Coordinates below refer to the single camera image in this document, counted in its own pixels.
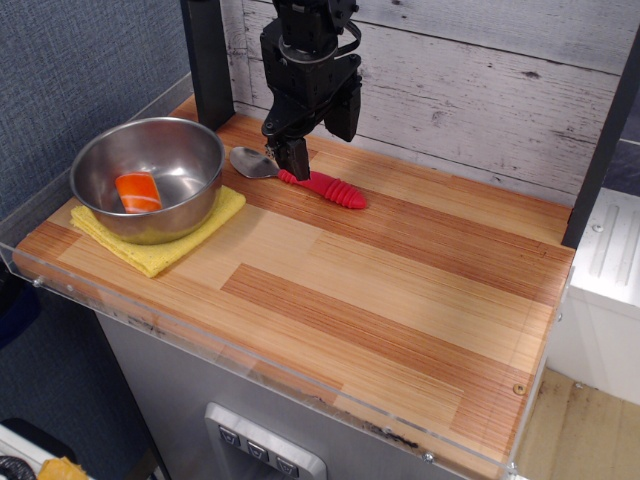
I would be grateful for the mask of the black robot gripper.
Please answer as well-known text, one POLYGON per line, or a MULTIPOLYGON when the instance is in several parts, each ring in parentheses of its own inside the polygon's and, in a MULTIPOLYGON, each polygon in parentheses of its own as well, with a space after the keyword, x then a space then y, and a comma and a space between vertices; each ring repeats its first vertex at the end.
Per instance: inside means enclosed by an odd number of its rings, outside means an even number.
POLYGON ((361 109, 361 58, 334 49, 325 57, 305 58, 284 43, 282 22, 272 21, 261 36, 262 60, 273 105, 262 126, 268 138, 281 139, 274 157, 297 180, 309 180, 310 166, 303 137, 319 123, 341 140, 356 135, 361 109))

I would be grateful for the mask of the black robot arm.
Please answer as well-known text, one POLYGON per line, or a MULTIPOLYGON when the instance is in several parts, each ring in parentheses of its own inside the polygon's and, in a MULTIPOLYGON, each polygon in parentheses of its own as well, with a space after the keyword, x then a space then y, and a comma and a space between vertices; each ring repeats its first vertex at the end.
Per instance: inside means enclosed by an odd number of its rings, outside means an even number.
POLYGON ((353 140, 361 110, 361 32, 355 1, 275 1, 260 46, 273 104, 263 123, 267 153, 300 181, 311 177, 305 137, 322 123, 353 140))

